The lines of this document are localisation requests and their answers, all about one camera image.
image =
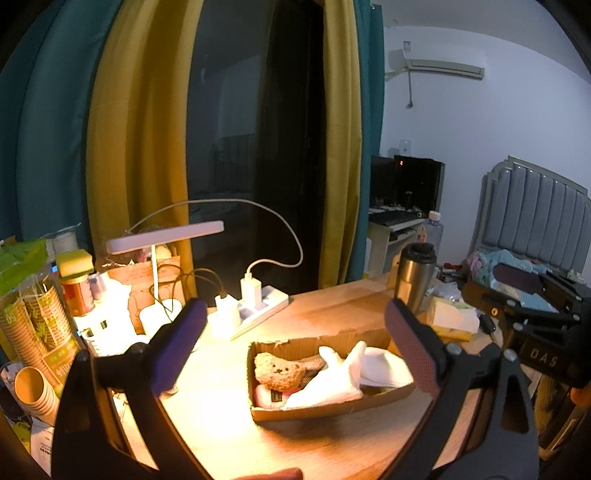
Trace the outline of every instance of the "green plastic bag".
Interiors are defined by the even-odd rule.
[[[0,297],[15,289],[47,263],[45,240],[32,240],[0,247]]]

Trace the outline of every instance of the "plastic bottle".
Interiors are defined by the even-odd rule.
[[[418,229],[418,241],[432,244],[436,255],[439,255],[439,246],[443,236],[443,225],[439,221],[440,219],[441,213],[431,210],[429,218],[425,219]]]

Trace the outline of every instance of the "thermos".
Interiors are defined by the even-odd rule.
[[[429,288],[437,256],[432,244],[412,243],[402,249],[394,296],[417,313]]]

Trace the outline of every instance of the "curtain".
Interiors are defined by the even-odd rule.
[[[17,204],[17,142],[22,104],[41,44],[63,0],[31,24],[0,72],[0,239],[22,240]]]
[[[324,3],[326,197],[319,287],[347,274],[359,209],[361,91],[355,10],[350,0]]]
[[[122,0],[66,0],[35,59],[22,104],[17,203],[22,237],[70,225],[88,247],[85,137],[90,93],[105,38]]]
[[[381,5],[355,0],[361,77],[362,156],[359,211],[347,281],[363,277],[372,155],[379,154],[384,116],[384,22]]]
[[[108,239],[188,198],[187,92],[202,3],[125,0],[109,33],[87,130],[88,214],[98,256]],[[188,223],[183,206],[147,225]],[[183,270],[192,270],[190,241],[176,247]],[[194,284],[186,294],[195,295]]]

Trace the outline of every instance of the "tabletop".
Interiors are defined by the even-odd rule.
[[[179,379],[179,391],[163,401],[179,433],[212,477],[228,480],[299,467],[306,480],[378,478],[407,441],[431,397],[415,390],[396,403],[336,417],[257,425],[246,383],[250,342],[334,335],[384,326],[392,298],[386,276],[295,295],[288,307],[231,342],[212,339],[209,327]],[[490,339],[477,334],[464,344],[479,352]],[[437,465],[453,460],[472,420],[478,392],[470,391]],[[141,462],[154,466],[126,410],[123,425]]]

